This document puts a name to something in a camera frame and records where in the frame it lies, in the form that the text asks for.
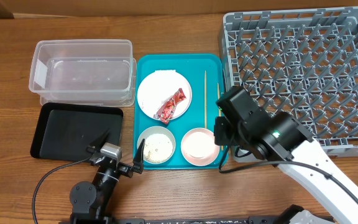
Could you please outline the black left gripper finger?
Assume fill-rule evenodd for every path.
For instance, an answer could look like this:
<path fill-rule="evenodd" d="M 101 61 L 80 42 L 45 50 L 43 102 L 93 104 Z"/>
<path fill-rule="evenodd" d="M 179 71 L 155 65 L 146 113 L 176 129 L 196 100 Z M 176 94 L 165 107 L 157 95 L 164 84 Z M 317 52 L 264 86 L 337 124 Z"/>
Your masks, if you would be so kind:
<path fill-rule="evenodd" d="M 133 158 L 132 170 L 138 174 L 143 173 L 144 170 L 144 146 L 145 139 L 142 139 Z"/>
<path fill-rule="evenodd" d="M 86 147 L 86 152 L 88 153 L 95 153 L 99 152 L 104 144 L 108 141 L 109 137 L 109 130 L 107 129 L 102 135 L 97 137 L 94 141 L 88 144 Z"/>

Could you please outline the teal plastic tray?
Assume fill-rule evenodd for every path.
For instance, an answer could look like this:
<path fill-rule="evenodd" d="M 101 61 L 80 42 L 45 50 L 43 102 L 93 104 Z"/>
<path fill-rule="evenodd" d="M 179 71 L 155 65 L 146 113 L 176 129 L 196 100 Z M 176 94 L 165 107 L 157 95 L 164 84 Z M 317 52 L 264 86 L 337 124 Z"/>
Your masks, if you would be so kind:
<path fill-rule="evenodd" d="M 198 167 L 185 160 L 181 153 L 181 140 L 184 135 L 194 128 L 204 128 L 204 71 L 207 77 L 207 102 L 208 102 L 208 130 L 214 133 L 215 119 L 219 116 L 216 105 L 218 100 L 217 84 L 219 83 L 221 95 L 224 91 L 223 69 L 220 59 L 213 54 L 165 54 L 146 55 L 137 64 L 136 100 L 137 88 L 141 81 L 156 70 L 175 70 L 183 75 L 191 85 L 192 101 L 190 107 L 179 118 L 171 119 L 164 124 L 157 119 L 152 119 L 142 112 L 138 103 L 134 110 L 134 148 L 137 149 L 138 137 L 147 128 L 163 126 L 175 137 L 176 148 L 173 156 L 163 164 L 149 164 L 144 161 L 147 170 L 168 169 L 216 169 L 223 158 L 220 151 L 218 158 L 210 165 Z"/>

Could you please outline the black bar at table edge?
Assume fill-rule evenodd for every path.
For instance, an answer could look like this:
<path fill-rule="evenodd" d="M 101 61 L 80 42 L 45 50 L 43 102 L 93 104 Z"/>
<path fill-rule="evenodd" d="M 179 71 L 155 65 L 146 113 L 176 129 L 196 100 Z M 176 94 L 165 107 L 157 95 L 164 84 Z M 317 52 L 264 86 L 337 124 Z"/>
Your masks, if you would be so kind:
<path fill-rule="evenodd" d="M 184 219 L 184 220 L 144 220 L 144 219 L 117 219 L 113 224 L 271 224 L 277 219 L 277 216 L 253 216 L 235 219 Z"/>

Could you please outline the rice pile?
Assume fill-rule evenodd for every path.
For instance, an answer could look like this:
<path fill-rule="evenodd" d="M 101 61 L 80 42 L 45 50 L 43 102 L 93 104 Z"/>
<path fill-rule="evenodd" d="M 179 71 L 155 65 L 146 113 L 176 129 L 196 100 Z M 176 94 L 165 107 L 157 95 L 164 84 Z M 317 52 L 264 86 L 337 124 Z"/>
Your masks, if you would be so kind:
<path fill-rule="evenodd" d="M 153 164 L 167 161 L 173 154 L 173 143 L 165 134 L 151 134 L 145 139 L 144 159 Z"/>

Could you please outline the wooden chopstick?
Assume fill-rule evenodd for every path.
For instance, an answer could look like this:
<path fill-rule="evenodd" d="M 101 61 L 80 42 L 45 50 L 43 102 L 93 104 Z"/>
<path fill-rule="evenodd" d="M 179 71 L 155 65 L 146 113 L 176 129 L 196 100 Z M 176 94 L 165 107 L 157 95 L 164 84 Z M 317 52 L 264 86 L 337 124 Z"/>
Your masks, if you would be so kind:
<path fill-rule="evenodd" d="M 219 83 L 217 84 L 217 94 L 218 94 L 218 100 L 220 99 L 220 95 L 221 95 L 221 92 L 220 92 L 220 87 L 219 87 Z M 220 146 L 220 149 L 221 151 L 224 150 L 224 147 L 223 146 Z"/>
<path fill-rule="evenodd" d="M 204 71 L 204 128 L 208 128 L 207 77 Z"/>

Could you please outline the pink bowl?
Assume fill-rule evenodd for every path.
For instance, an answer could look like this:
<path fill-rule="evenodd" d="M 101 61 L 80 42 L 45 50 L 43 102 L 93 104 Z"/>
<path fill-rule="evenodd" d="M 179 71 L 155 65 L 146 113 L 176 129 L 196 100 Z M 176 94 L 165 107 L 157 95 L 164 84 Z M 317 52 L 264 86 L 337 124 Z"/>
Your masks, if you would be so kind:
<path fill-rule="evenodd" d="M 188 131 L 182 138 L 180 147 L 185 160 L 198 167 L 212 164 L 221 151 L 214 143 L 214 133 L 205 128 Z"/>

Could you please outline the grey bowl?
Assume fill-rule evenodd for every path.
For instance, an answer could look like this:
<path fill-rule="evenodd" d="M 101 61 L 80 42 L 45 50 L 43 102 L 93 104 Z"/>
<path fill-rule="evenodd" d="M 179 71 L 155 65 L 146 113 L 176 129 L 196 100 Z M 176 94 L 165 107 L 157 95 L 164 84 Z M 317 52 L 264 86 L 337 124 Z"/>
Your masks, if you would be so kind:
<path fill-rule="evenodd" d="M 137 146 L 144 140 L 144 161 L 149 164 L 163 164 L 175 152 L 176 140 L 174 135 L 163 126 L 152 126 L 145 129 L 138 137 Z"/>

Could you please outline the black plastic tray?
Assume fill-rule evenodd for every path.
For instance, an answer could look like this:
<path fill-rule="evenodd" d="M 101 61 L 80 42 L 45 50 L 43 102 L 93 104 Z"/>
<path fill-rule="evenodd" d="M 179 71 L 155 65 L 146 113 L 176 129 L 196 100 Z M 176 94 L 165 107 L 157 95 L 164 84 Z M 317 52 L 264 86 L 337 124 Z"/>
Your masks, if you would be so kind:
<path fill-rule="evenodd" d="M 40 110 L 30 147 L 36 159 L 80 161 L 91 155 L 88 146 L 120 145 L 124 113 L 119 108 L 46 103 Z"/>

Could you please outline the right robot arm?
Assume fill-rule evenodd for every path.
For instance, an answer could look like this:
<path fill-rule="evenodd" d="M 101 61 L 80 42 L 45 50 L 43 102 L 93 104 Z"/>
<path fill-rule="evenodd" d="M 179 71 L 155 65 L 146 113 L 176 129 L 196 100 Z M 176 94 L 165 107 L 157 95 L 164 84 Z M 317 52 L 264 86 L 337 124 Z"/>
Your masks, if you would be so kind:
<path fill-rule="evenodd" d="M 339 223 L 358 223 L 358 186 L 323 151 L 319 141 L 287 112 L 274 117 L 241 86 L 233 86 L 216 102 L 214 142 L 239 146 L 256 163 L 220 173 L 275 166 L 304 187 Z"/>

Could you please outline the grey dishwasher rack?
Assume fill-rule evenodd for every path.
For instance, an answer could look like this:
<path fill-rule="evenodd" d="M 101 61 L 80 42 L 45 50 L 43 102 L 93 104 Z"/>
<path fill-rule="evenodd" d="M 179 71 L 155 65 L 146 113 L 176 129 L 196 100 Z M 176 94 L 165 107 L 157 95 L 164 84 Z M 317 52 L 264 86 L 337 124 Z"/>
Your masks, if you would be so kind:
<path fill-rule="evenodd" d="M 291 113 L 328 155 L 358 157 L 358 7 L 230 12 L 219 49 L 226 88 Z"/>

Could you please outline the wooden chopstick left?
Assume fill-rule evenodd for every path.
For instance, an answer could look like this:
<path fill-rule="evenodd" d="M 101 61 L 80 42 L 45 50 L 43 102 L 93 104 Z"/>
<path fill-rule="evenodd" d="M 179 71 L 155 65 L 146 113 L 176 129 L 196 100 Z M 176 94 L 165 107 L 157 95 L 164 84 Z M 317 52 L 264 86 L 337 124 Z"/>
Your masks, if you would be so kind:
<path fill-rule="evenodd" d="M 204 128 L 208 128 L 207 77 L 204 71 Z"/>

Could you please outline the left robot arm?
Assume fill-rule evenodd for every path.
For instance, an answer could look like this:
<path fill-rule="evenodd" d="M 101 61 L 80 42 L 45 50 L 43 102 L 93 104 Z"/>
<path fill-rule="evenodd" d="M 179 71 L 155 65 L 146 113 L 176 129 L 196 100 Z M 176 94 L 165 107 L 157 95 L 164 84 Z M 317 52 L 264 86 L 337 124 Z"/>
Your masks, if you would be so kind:
<path fill-rule="evenodd" d="M 71 189 L 70 223 L 118 223 L 106 213 L 112 193 L 120 177 L 143 173 L 145 139 L 141 140 L 131 165 L 121 161 L 122 149 L 108 139 L 109 131 L 106 131 L 86 147 L 92 153 L 89 163 L 98 170 L 91 182 L 79 182 Z"/>

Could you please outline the clear plastic bin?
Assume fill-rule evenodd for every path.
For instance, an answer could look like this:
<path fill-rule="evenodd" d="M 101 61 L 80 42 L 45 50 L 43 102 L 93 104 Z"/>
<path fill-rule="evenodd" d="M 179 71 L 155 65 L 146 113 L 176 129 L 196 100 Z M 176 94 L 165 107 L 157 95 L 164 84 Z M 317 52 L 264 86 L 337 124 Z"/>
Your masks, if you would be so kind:
<path fill-rule="evenodd" d="M 136 60 L 127 39 L 42 40 L 32 58 L 29 90 L 41 104 L 129 107 Z"/>

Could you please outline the red snack wrapper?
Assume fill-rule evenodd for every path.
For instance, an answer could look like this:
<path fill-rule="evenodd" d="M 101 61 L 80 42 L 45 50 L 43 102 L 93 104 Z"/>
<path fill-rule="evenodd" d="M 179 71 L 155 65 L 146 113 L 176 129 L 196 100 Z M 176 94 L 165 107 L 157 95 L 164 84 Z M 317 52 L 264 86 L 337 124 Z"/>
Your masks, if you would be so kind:
<path fill-rule="evenodd" d="M 179 88 L 173 96 L 171 96 L 154 114 L 154 118 L 164 124 L 168 124 L 173 118 L 177 104 L 184 101 L 186 96 L 181 88 Z"/>

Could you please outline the white round plate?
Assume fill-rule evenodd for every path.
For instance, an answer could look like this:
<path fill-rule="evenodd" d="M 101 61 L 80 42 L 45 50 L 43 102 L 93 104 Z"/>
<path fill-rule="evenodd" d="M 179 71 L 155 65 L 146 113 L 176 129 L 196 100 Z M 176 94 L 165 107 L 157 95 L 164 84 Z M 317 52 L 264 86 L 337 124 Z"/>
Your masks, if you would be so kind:
<path fill-rule="evenodd" d="M 137 88 L 137 103 L 143 113 L 155 119 L 154 114 L 179 88 L 186 99 L 178 104 L 172 119 L 179 118 L 190 107 L 193 95 L 190 83 L 178 72 L 169 75 L 153 72 L 147 75 Z"/>

